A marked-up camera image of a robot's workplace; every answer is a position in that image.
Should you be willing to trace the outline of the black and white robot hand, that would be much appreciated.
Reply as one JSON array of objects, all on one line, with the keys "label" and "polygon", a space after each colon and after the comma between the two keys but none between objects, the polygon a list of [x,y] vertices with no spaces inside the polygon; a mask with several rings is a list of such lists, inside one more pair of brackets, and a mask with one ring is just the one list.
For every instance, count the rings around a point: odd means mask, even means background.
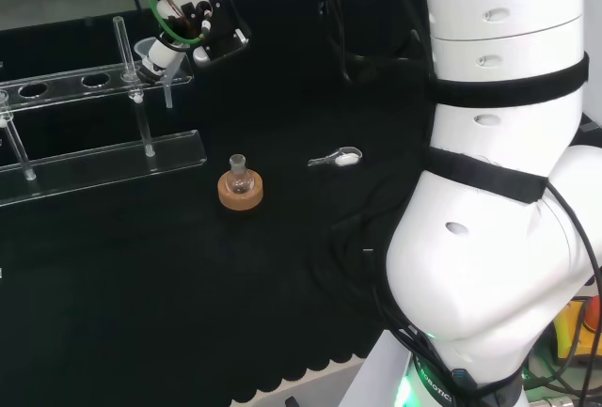
[{"label": "black and white robot hand", "polygon": [[251,31],[233,0],[147,0],[158,34],[142,57],[137,75],[147,84],[166,76],[180,55],[208,66],[242,50]]}]

